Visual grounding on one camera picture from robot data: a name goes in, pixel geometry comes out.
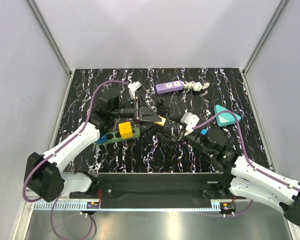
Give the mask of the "yellow cube socket adapter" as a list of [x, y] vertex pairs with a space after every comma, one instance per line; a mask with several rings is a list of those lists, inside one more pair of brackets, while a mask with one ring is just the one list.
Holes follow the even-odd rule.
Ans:
[[134, 135], [132, 125], [129, 121], [119, 123], [118, 129], [122, 139], [132, 138]]

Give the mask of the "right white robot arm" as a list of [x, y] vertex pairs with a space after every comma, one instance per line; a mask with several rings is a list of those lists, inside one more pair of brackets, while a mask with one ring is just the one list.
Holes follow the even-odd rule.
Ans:
[[224, 174], [217, 185], [218, 195], [243, 197], [269, 206], [300, 227], [300, 181], [279, 175], [235, 150], [225, 132], [212, 127], [201, 133], [194, 128], [199, 118], [187, 112], [169, 117], [163, 128], [177, 124], [179, 132], [169, 136], [173, 142], [185, 142], [200, 153], [211, 156], [212, 166]]

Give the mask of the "teal triangular power strip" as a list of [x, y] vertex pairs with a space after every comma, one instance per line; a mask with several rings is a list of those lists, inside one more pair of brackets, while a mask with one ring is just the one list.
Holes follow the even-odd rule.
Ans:
[[[218, 104], [214, 106], [214, 114], [215, 115], [220, 112], [227, 111], [227, 110], [228, 109], [226, 109], [225, 107], [218, 105]], [[235, 118], [229, 112], [225, 112], [225, 113], [218, 115], [216, 117], [216, 122], [219, 127], [225, 127], [225, 126], [236, 124]]]

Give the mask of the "blue cube socket adapter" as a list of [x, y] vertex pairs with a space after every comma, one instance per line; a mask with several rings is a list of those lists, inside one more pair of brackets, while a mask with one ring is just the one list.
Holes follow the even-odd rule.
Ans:
[[100, 139], [98, 139], [95, 144], [96, 145], [104, 145], [108, 142], [108, 138], [107, 138], [107, 135], [103, 135]]

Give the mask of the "green power strip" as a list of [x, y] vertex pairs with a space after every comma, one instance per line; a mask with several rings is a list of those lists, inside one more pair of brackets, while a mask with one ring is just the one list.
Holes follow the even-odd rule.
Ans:
[[134, 127], [132, 129], [133, 129], [133, 137], [123, 139], [123, 138], [121, 138], [119, 131], [109, 132], [106, 134], [107, 143], [100, 144], [100, 145], [108, 145], [108, 144], [113, 144], [113, 143], [117, 143], [117, 142], [122, 142], [122, 141], [130, 140], [130, 139], [138, 138], [140, 136], [140, 129], [138, 127]]

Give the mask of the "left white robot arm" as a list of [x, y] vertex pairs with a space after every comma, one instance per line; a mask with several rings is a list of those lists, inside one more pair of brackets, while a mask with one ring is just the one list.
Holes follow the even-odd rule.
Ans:
[[82, 193], [93, 198], [98, 193], [96, 178], [89, 173], [65, 173], [67, 165], [89, 145], [97, 142], [115, 125], [116, 119], [132, 119], [138, 124], [161, 122], [142, 99], [133, 94], [124, 102], [119, 92], [111, 88], [92, 100], [87, 119], [57, 146], [42, 154], [32, 153], [26, 163], [22, 189], [32, 190], [46, 202], [56, 200], [61, 194]]

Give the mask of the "small orange plug adapter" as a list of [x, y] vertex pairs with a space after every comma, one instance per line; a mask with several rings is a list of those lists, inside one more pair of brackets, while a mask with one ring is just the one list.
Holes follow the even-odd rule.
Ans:
[[166, 122], [166, 118], [165, 117], [162, 117], [162, 116], [159, 116], [160, 120], [159, 121], [156, 121], [154, 122], [156, 125], [158, 126], [161, 126], [163, 127], [165, 125], [165, 122]]

